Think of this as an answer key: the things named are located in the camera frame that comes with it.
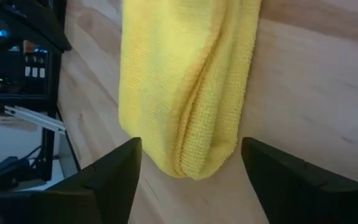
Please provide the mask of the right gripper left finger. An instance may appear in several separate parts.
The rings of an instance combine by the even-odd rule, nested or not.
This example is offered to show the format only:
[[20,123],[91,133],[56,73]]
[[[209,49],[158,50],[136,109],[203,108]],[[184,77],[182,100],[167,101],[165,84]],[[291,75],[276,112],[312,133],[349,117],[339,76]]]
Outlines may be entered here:
[[128,224],[142,141],[132,138],[45,190],[0,192],[0,224]]

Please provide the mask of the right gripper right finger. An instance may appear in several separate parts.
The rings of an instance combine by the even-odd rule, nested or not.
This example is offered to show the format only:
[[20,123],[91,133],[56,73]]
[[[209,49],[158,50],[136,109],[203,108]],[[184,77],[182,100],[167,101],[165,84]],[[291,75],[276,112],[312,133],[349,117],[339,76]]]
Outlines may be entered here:
[[358,224],[358,182],[254,138],[241,156],[270,224]]

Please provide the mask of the yellow microfiber towel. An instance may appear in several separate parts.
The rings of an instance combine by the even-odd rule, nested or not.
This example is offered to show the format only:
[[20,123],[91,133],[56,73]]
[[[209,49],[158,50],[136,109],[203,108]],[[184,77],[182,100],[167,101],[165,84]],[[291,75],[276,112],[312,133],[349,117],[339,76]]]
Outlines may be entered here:
[[234,152],[261,0],[123,0],[119,122],[166,174]]

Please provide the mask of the silver aluminium bracket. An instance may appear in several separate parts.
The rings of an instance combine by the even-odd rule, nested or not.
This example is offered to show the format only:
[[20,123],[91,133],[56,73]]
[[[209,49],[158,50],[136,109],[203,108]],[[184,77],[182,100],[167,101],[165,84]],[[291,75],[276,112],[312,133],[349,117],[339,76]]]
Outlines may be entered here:
[[20,106],[5,106],[4,112],[10,116],[39,125],[55,133],[65,134],[66,128],[62,121],[51,118],[39,112],[28,110]]

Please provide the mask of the black metal table frame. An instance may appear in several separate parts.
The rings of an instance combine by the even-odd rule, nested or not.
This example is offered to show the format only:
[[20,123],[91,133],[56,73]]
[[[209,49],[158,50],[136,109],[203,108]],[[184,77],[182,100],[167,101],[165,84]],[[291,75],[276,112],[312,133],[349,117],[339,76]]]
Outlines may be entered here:
[[[65,26],[65,15],[67,0],[50,0],[52,9],[57,16],[59,23]],[[46,112],[51,118],[60,115],[58,109],[58,87],[61,67],[61,53],[49,52],[47,54],[47,104]],[[55,132],[46,128],[42,129],[42,150],[39,152],[43,156],[39,167],[41,179],[48,181],[52,178],[53,150],[54,150]]]

